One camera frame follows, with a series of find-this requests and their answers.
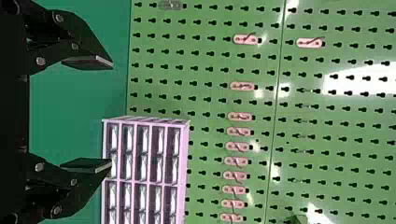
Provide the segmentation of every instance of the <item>green pegboard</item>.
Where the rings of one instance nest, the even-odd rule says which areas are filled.
[[[191,119],[186,222],[221,222],[229,141],[248,142],[246,223],[393,223],[396,3],[133,2],[128,114]],[[262,39],[235,45],[234,35]],[[324,37],[299,49],[301,37]],[[249,81],[253,92],[230,90]],[[232,122],[230,112],[254,114]],[[230,137],[228,127],[251,137]]]
[[[247,208],[235,211],[247,222],[262,222],[268,187],[269,148],[275,114],[276,74],[281,43],[282,1],[183,2],[180,11],[163,11],[157,2],[133,3],[128,114],[191,120],[186,222],[218,222],[226,156],[245,156],[251,164],[239,197]],[[235,45],[235,34],[255,33],[259,46]],[[254,82],[258,90],[232,91],[233,81]],[[230,122],[230,112],[250,112],[254,122]],[[249,127],[251,137],[230,137],[228,127]],[[241,155],[227,142],[247,142]]]
[[[100,158],[101,120],[125,112],[131,4],[91,0],[37,3],[47,9],[75,12],[84,19],[111,55],[115,69],[87,72],[56,64],[32,76],[30,149],[57,165],[79,157]],[[45,223],[100,223],[100,190],[74,216]]]
[[[278,90],[286,97],[276,110],[267,223],[293,215],[394,223],[396,3],[294,2],[284,23],[279,85],[289,88]],[[325,46],[299,49],[300,37],[324,37]]]

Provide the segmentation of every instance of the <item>clip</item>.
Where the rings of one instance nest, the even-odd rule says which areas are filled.
[[[227,129],[227,134],[231,136],[251,136],[251,130],[249,128],[230,127]]]
[[[298,38],[296,44],[300,49],[320,49],[323,46],[323,38]]]
[[[248,159],[243,157],[226,157],[224,158],[224,162],[227,165],[238,166],[238,167],[248,165]]]
[[[223,201],[221,201],[221,205],[223,207],[227,207],[227,208],[236,208],[236,209],[242,209],[245,207],[245,203],[239,200],[228,200],[228,199],[224,199]]]
[[[220,214],[220,220],[229,222],[241,222],[243,220],[243,217],[239,214],[222,213]]]
[[[178,0],[161,0],[158,5],[158,8],[161,10],[174,10],[179,11],[183,8],[183,4],[181,4]]]
[[[236,181],[248,179],[248,174],[238,171],[226,171],[223,173],[224,179],[234,179]]]
[[[230,87],[233,91],[254,91],[254,84],[250,82],[232,82]]]
[[[248,151],[249,144],[248,143],[238,143],[238,142],[228,142],[225,145],[225,148],[227,148],[227,150],[231,150],[231,151],[246,152],[246,151]]]
[[[235,35],[233,42],[237,45],[257,45],[259,38],[255,35]]]
[[[247,193],[247,189],[245,187],[229,186],[229,185],[223,186],[222,191],[223,191],[223,193],[229,193],[229,194],[235,194],[235,195]]]
[[[231,112],[228,114],[228,119],[233,121],[252,121],[253,116],[244,112]]]

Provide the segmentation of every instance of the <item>test tube rack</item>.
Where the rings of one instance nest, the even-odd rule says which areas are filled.
[[[124,116],[103,119],[102,224],[181,224],[190,122]]]

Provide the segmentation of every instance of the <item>metal screw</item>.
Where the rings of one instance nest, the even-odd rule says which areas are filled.
[[[73,50],[78,50],[78,44],[72,43],[72,49]]]
[[[35,171],[36,172],[41,172],[44,170],[44,162],[40,162],[35,165]]]
[[[64,17],[58,14],[58,15],[55,16],[55,20],[57,22],[64,22]]]
[[[46,65],[46,59],[45,58],[41,58],[41,57],[37,57],[35,59],[35,62],[40,65],[40,66],[44,66]]]
[[[75,186],[78,183],[78,181],[76,179],[72,179],[72,181],[70,182],[71,186]]]
[[[52,209],[52,214],[55,216],[58,216],[61,212],[62,212],[61,206],[56,206]]]

